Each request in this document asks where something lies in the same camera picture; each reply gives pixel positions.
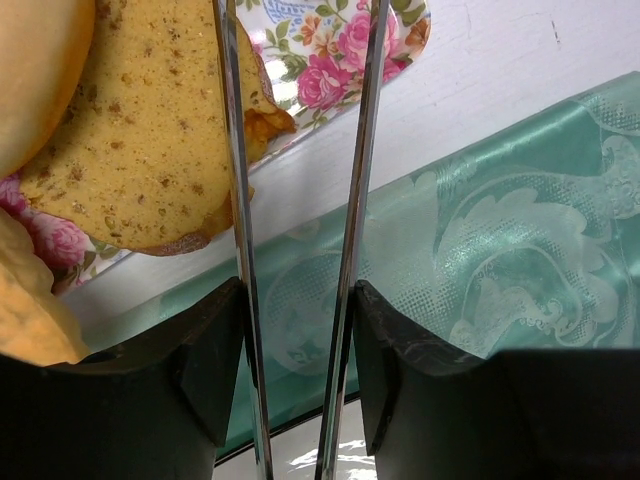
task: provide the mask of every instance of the teal tablecloth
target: teal tablecloth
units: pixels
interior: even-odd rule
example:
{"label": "teal tablecloth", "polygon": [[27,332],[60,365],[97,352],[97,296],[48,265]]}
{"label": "teal tablecloth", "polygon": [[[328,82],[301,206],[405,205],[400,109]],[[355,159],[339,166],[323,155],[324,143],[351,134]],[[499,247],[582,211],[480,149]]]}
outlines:
{"label": "teal tablecloth", "polygon": [[[480,356],[507,346],[635,346],[638,213],[632,73],[371,193],[361,276]],[[257,249],[273,426],[322,403],[344,221],[340,208]],[[228,262],[88,341],[102,348],[123,330],[138,333],[234,274]],[[248,384],[242,362],[227,450],[251,438]]]}

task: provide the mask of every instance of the bread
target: bread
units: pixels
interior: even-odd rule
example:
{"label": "bread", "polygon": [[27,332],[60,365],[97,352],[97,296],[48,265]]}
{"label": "bread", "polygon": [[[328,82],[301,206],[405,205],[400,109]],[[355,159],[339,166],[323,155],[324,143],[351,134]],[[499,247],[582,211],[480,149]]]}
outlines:
{"label": "bread", "polygon": [[[238,35],[251,161],[293,119]],[[206,246],[231,226],[228,146],[210,0],[99,0],[68,114],[22,171],[31,206],[111,245],[154,255]]]}
{"label": "bread", "polygon": [[0,209],[0,353],[40,366],[77,363],[89,354],[52,285],[27,230]]}
{"label": "bread", "polygon": [[0,178],[33,157],[62,118],[94,17],[93,1],[0,1]]}

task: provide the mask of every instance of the metal rod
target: metal rod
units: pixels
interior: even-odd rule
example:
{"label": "metal rod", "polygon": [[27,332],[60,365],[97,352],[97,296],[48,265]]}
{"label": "metal rod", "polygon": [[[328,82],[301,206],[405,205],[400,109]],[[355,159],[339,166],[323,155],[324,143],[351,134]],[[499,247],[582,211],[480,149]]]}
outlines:
{"label": "metal rod", "polygon": [[369,190],[388,15],[389,0],[373,0],[315,480],[333,480],[338,460],[340,421],[353,327],[353,290],[358,275],[360,242]]}
{"label": "metal rod", "polygon": [[253,231],[249,209],[249,179],[244,135],[244,110],[238,65],[238,19],[235,0],[212,0],[220,58],[225,123],[231,156],[231,200],[238,272],[247,293],[245,303],[245,349],[251,371],[253,438],[258,479],[273,480],[273,461],[269,439],[269,414],[264,379],[262,335],[258,309]]}

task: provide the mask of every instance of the black plastic mount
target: black plastic mount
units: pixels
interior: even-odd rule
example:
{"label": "black plastic mount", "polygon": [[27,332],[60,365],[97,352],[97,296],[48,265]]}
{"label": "black plastic mount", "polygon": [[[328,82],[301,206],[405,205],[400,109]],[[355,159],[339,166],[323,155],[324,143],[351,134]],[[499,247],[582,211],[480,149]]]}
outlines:
{"label": "black plastic mount", "polygon": [[380,480],[640,478],[640,352],[465,353],[367,282],[354,341]]}
{"label": "black plastic mount", "polygon": [[0,478],[211,480],[243,343],[242,284],[78,365],[0,356]]}

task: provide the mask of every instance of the floral plate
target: floral plate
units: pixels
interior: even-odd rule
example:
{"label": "floral plate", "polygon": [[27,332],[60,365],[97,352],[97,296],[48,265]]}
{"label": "floral plate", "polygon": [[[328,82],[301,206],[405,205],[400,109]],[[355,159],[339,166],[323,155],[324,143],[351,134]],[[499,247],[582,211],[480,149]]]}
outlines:
{"label": "floral plate", "polygon": [[[264,60],[276,102],[298,126],[295,134],[269,146],[258,164],[263,165],[359,101],[370,0],[236,0],[236,4],[254,49]],[[425,0],[392,0],[391,6],[384,81],[420,55],[431,31]],[[129,254],[89,238],[67,220],[29,209],[19,186],[18,175],[0,181],[0,207],[29,231],[36,254],[54,272],[56,294],[82,285]]]}

